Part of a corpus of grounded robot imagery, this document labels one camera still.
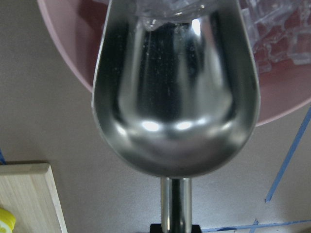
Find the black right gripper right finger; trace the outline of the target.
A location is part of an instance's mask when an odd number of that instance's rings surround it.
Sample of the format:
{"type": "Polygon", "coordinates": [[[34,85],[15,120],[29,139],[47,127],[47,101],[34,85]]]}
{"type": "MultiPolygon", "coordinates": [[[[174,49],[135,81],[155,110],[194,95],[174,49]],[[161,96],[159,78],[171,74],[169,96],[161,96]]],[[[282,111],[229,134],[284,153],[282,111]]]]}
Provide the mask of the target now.
{"type": "Polygon", "coordinates": [[[191,233],[202,233],[202,229],[199,225],[193,224],[191,227],[191,233]]]}

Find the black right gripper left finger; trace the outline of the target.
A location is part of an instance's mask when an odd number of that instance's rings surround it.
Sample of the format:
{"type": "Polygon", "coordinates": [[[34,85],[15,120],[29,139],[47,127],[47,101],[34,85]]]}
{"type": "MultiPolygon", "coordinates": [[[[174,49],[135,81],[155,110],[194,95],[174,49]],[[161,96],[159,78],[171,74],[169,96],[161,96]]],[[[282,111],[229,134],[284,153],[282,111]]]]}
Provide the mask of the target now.
{"type": "Polygon", "coordinates": [[[160,223],[153,223],[150,225],[150,233],[162,233],[162,226],[160,223]]]}

